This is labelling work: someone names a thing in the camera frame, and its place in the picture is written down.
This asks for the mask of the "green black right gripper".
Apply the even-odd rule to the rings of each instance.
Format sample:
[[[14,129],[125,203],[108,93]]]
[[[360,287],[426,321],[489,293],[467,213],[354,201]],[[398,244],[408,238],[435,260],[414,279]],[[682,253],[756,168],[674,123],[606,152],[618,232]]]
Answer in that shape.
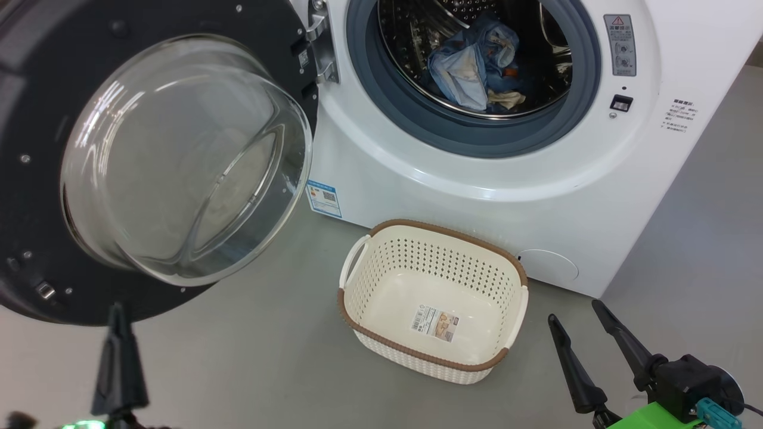
[[[554,314],[547,318],[570,399],[578,414],[594,413],[594,428],[741,428],[746,410],[742,390],[727,371],[689,354],[668,362],[654,354],[608,309],[602,300],[591,306],[603,329],[616,340],[633,373],[638,391],[652,400],[620,418],[605,412],[607,396],[595,386],[572,350],[569,335]]]

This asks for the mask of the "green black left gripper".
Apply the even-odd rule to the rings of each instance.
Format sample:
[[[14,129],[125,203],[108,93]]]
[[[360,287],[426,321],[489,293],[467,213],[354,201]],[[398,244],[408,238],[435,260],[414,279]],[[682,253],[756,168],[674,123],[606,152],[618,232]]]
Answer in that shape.
[[[169,425],[144,425],[134,410],[150,404],[141,354],[134,335],[129,309],[114,303],[107,318],[107,332],[98,364],[92,417],[54,428],[173,428]],[[39,420],[25,412],[14,411],[2,419],[2,428],[39,428]]]

